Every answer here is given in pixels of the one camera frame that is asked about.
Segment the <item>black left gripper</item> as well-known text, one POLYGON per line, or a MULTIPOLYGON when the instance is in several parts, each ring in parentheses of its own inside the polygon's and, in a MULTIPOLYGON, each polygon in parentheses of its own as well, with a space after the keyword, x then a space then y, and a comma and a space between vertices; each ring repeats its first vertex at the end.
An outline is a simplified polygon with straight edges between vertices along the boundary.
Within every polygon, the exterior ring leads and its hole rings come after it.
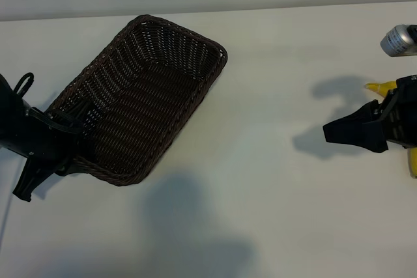
POLYGON ((32 193, 41 199, 61 177, 68 174, 82 133, 82 110, 67 112, 35 107, 1 108, 1 146, 26 159, 12 192, 30 202, 32 193))

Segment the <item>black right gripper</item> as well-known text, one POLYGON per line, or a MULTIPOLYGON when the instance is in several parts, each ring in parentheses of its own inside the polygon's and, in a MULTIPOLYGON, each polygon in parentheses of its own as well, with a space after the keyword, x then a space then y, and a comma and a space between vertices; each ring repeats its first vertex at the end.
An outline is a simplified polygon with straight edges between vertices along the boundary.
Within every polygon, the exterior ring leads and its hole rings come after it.
POLYGON ((377 83, 384 100, 364 104, 350 115, 323 126, 328 143, 358 146, 375 153, 388 150, 387 142, 416 147, 416 76, 377 83))

